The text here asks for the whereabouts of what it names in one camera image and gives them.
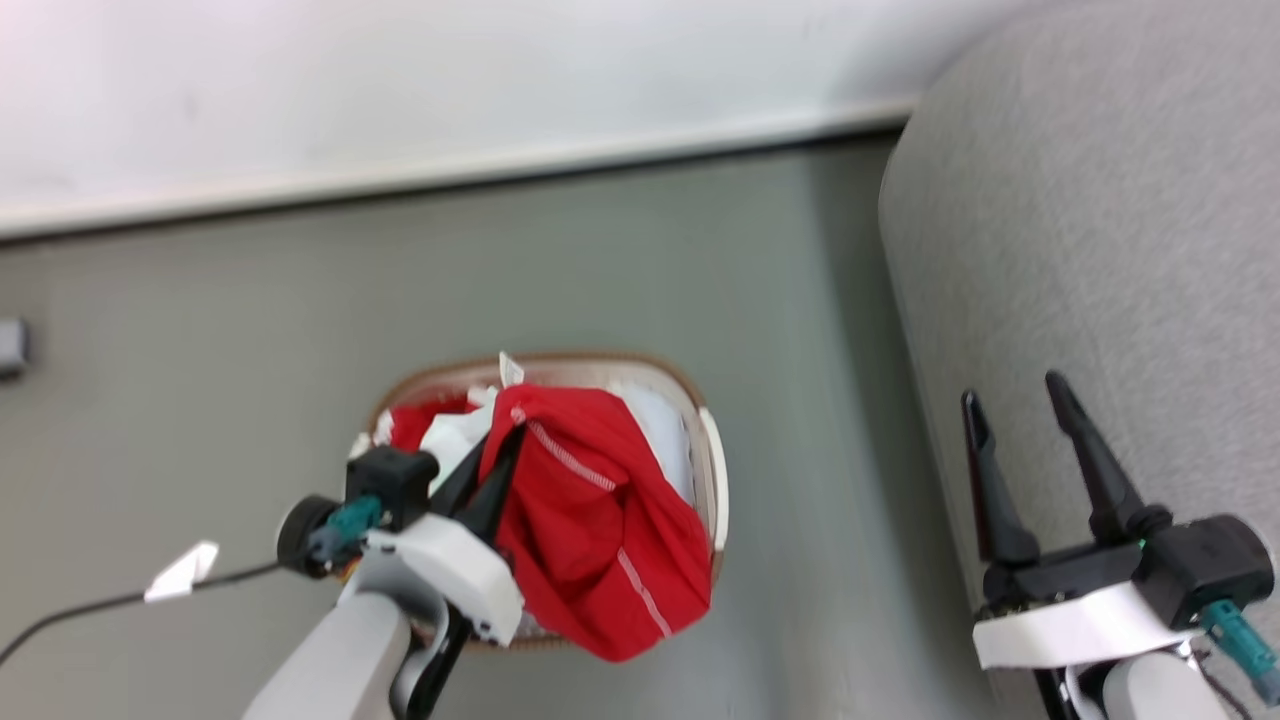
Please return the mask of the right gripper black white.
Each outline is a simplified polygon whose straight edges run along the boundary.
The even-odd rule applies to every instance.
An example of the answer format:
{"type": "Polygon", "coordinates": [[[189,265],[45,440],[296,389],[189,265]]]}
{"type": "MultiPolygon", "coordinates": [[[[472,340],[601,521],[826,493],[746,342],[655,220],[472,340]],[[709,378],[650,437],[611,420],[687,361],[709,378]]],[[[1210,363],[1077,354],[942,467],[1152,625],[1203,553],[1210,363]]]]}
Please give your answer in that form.
{"type": "Polygon", "coordinates": [[[979,396],[965,389],[961,413],[978,552],[992,562],[972,632],[980,667],[1070,667],[1190,641],[1198,630],[1170,628],[1132,582],[1140,547],[1128,543],[1170,528],[1171,512],[1140,497],[1068,378],[1051,370],[1044,384],[1076,454],[1092,507],[1091,533],[1098,544],[1119,547],[1084,544],[1039,559],[1038,539],[1021,524],[998,465],[979,396]]]}

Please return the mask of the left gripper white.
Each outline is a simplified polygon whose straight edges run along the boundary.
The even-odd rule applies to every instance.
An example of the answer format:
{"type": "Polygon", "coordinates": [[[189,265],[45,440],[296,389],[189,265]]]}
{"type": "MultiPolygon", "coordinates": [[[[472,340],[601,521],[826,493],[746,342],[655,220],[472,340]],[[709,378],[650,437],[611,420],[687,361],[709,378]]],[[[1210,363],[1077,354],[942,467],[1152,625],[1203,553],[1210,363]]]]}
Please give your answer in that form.
{"type": "Polygon", "coordinates": [[[358,592],[388,596],[410,616],[436,623],[451,606],[474,624],[480,641],[508,647],[518,634],[524,597],[507,561],[492,547],[524,441],[525,427],[500,442],[486,436],[431,492],[434,514],[401,533],[369,532],[358,592]],[[460,523],[449,519],[457,512],[460,523]]]}

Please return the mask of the red garment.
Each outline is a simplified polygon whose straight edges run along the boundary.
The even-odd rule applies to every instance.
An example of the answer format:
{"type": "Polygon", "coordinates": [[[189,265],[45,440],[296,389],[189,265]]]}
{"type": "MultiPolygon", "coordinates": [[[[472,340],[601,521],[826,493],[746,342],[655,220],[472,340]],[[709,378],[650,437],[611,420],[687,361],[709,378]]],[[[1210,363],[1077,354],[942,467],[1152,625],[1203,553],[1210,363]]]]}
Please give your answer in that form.
{"type": "Polygon", "coordinates": [[[527,615],[613,664],[708,615],[707,525],[669,484],[618,396],[518,383],[498,391],[492,411],[483,438],[525,427],[497,542],[527,615]]]}

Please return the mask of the woven brown laundry basket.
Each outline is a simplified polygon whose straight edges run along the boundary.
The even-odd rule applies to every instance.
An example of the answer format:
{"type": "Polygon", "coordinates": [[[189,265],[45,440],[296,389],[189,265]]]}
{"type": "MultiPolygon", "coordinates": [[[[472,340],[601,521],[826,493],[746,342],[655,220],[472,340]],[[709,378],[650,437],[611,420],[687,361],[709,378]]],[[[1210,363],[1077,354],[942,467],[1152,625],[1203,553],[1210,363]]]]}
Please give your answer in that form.
{"type": "Polygon", "coordinates": [[[708,615],[730,483],[716,419],[677,366],[603,351],[430,366],[388,392],[349,456],[428,450],[449,471],[490,429],[532,443],[498,533],[524,597],[512,650],[620,664],[708,615]]]}

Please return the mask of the white garment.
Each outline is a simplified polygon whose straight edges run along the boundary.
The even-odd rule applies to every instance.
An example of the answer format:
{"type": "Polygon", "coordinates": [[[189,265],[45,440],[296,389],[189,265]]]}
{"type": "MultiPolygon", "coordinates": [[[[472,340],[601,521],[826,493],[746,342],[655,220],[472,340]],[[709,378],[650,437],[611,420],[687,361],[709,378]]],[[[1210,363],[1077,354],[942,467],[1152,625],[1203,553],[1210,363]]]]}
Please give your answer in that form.
{"type": "Polygon", "coordinates": [[[667,480],[710,518],[723,498],[723,451],[694,383],[659,359],[635,354],[497,354],[433,366],[402,380],[379,402],[349,457],[376,446],[424,450],[439,462],[436,489],[492,427],[498,391],[517,383],[581,386],[618,396],[635,416],[667,480]]]}

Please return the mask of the grey fabric sofa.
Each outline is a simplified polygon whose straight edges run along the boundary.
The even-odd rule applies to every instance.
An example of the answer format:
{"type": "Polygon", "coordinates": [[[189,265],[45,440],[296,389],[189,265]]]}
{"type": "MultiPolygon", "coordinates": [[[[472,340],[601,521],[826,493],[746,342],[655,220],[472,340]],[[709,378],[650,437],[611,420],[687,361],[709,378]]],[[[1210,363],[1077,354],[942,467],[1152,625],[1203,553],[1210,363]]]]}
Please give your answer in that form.
{"type": "Polygon", "coordinates": [[[879,227],[968,603],[961,396],[1043,550],[1091,538],[1044,374],[1142,497],[1280,561],[1280,0],[1094,0],[966,50],[893,150],[879,227]]]}

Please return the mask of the white baseboard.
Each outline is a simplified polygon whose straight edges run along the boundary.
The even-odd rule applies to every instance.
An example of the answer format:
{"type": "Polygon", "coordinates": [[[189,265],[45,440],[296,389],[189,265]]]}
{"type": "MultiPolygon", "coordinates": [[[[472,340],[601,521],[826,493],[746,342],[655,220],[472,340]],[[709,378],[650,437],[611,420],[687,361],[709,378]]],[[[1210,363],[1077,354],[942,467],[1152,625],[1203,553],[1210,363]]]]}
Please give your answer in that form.
{"type": "Polygon", "coordinates": [[[498,152],[438,164],[410,163],[314,176],[238,179],[221,184],[132,193],[95,200],[0,208],[0,245],[131,225],[188,222],[326,202],[419,193],[507,181],[573,174],[717,154],[878,133],[901,126],[922,92],[836,108],[824,117],[776,117],[709,129],[630,136],[521,152],[498,152]]]}

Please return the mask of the small grey box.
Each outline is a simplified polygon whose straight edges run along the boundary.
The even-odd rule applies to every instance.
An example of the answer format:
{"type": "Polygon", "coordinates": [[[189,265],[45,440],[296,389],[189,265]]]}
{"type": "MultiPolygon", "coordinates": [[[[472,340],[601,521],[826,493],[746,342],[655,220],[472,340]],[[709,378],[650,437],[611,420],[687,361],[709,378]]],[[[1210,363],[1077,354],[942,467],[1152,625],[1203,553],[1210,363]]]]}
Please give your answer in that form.
{"type": "Polygon", "coordinates": [[[17,316],[0,318],[0,382],[23,375],[28,366],[28,324],[17,316]]]}

